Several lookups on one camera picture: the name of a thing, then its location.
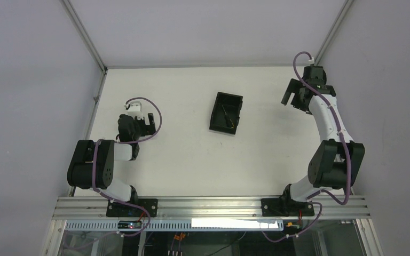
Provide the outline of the black yellow screwdriver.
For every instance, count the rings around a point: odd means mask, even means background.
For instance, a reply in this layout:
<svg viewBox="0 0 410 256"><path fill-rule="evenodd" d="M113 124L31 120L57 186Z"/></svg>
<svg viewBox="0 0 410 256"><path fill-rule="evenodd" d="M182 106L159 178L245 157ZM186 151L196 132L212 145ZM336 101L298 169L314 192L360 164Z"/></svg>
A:
<svg viewBox="0 0 410 256"><path fill-rule="evenodd" d="M221 108L222 108L223 113L224 113L224 118L225 118L225 121L226 121L226 126L233 129L233 128L234 128L234 123L233 123L233 121L231 120L230 116L228 115L228 113L227 113L227 111L226 111L224 105L221 105Z"/></svg>

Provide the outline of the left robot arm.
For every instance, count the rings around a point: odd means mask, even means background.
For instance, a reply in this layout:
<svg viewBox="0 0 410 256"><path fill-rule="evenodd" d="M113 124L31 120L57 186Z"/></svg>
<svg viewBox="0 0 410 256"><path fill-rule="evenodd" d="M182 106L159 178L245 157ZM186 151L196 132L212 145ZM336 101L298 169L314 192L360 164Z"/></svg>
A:
<svg viewBox="0 0 410 256"><path fill-rule="evenodd" d="M70 186L103 193L110 201L138 205L138 195L132 185L114 177L114 163L135 161L139 139L156 132L154 115L144 117L121 114L117 121L117 140L79 140L67 171Z"/></svg>

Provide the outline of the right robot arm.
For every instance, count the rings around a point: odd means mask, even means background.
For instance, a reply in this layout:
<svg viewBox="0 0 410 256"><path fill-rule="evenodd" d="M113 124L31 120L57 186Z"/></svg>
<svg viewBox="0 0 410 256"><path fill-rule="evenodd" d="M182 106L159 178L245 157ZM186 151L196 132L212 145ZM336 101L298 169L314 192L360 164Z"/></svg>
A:
<svg viewBox="0 0 410 256"><path fill-rule="evenodd" d="M365 154L362 143L354 141L346 130L337 108L336 92L327 85L322 66L309 65L302 77L291 79L281 103L313 116L320 145L312 156L307 175L285 187L280 196L281 210L308 209L308 200L325 193L340 205L349 201L351 187Z"/></svg>

